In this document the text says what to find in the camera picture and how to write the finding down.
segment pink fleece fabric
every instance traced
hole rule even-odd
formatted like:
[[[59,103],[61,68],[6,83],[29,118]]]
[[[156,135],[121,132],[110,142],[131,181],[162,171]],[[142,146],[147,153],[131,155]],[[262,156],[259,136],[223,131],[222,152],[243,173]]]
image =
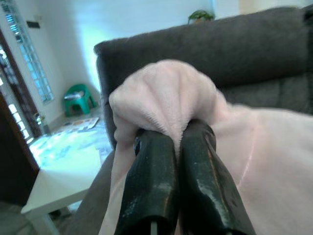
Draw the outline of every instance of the pink fleece fabric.
[[[137,130],[170,136],[179,157],[183,131],[194,118],[212,127],[217,154],[257,235],[313,234],[312,116],[231,105],[209,77],[174,60],[149,64],[129,76],[110,95],[110,105],[117,146],[99,234],[114,234]]]

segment tiled floor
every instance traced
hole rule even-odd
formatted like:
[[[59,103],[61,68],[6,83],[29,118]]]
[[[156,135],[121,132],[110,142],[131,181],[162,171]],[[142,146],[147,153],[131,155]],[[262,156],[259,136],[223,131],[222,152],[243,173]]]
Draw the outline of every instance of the tiled floor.
[[[74,116],[65,121],[76,121],[90,117],[99,117],[99,121],[89,130],[52,134],[33,142],[30,149],[38,164],[48,166],[68,157],[67,153],[90,148],[99,151],[100,161],[103,162],[112,150],[107,137],[103,110],[101,108],[92,109],[89,115]],[[71,205],[69,207],[70,212],[75,213],[79,205],[80,202]],[[0,234],[36,234],[33,227],[20,214],[21,209],[21,207],[0,202]],[[65,231],[70,219],[71,214],[61,215],[53,219],[61,234]]]

